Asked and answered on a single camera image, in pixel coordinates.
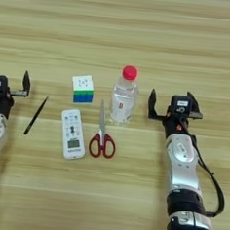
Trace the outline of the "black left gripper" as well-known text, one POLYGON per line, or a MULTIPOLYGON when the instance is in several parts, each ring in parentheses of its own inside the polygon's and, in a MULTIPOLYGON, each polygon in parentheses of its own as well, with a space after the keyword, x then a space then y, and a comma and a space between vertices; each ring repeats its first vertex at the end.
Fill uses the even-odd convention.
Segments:
POLYGON ((27 97, 30 92, 30 78, 27 71, 25 71, 22 80, 23 90, 0 93, 0 114, 4 115, 5 118, 10 116, 11 108, 15 104, 14 96, 27 97))

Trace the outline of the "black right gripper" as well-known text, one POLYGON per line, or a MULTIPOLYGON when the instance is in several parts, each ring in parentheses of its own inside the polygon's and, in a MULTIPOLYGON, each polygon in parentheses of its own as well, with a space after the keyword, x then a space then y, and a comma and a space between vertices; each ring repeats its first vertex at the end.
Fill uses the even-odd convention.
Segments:
POLYGON ((156 119, 162 122, 162 125, 165 129, 165 137, 169 137, 172 134, 186 134, 189 135, 188 125, 189 118, 192 119, 202 119, 203 115, 200 113, 200 107, 194 95, 190 92, 187 93, 188 97, 188 106, 189 106, 189 114, 185 115, 183 113, 173 114, 171 107, 168 107, 168 111, 164 116, 160 116, 155 111, 155 103, 156 103, 156 91, 152 90, 150 98, 148 99, 148 118, 156 119))

